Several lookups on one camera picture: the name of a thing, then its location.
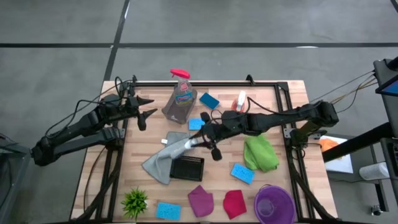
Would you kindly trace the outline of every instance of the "purple bowl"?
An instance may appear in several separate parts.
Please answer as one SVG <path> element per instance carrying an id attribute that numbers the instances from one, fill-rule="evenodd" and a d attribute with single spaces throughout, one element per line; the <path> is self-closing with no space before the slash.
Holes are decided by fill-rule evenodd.
<path id="1" fill-rule="evenodd" d="M 292 224 L 295 218 L 292 197 L 278 186 L 260 189 L 254 199 L 254 212 L 262 224 Z"/>

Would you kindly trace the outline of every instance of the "red bottle cap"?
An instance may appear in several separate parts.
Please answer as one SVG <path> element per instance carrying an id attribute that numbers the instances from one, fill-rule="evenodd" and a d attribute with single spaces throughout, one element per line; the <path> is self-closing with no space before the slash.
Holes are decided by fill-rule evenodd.
<path id="1" fill-rule="evenodd" d="M 173 74 L 172 77 L 174 77 L 174 75 L 181 77 L 181 78 L 186 78 L 186 79 L 190 79 L 191 75 L 189 74 L 189 72 L 182 70 L 182 69 L 170 69 L 170 72 Z"/>

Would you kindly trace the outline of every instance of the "small potted plant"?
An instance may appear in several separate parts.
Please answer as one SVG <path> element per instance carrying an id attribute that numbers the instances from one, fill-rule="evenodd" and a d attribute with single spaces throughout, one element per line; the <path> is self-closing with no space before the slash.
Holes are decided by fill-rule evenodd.
<path id="1" fill-rule="evenodd" d="M 131 189 L 129 193 L 125 194 L 125 199 L 121 203 L 124 205 L 123 211 L 125 211 L 124 216 L 128 218 L 135 218 L 137 222 L 138 214 L 144 213 L 147 209 L 148 196 L 143 190 Z"/>

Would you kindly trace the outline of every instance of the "green cloth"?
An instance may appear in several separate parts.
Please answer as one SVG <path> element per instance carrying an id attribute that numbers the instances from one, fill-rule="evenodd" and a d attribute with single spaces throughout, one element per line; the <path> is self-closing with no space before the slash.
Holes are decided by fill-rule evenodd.
<path id="1" fill-rule="evenodd" d="M 262 135 L 250 136 L 244 140 L 243 157 L 246 167 L 251 170 L 268 172 L 279 165 L 274 148 Z"/>

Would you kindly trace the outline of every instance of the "black plastic basket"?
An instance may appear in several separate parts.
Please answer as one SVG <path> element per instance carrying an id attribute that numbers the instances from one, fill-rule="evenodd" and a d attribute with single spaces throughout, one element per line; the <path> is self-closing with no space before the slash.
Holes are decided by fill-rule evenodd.
<path id="1" fill-rule="evenodd" d="M 170 177 L 183 180 L 201 181 L 204 165 L 204 158 L 180 156 L 177 159 L 173 159 Z"/>

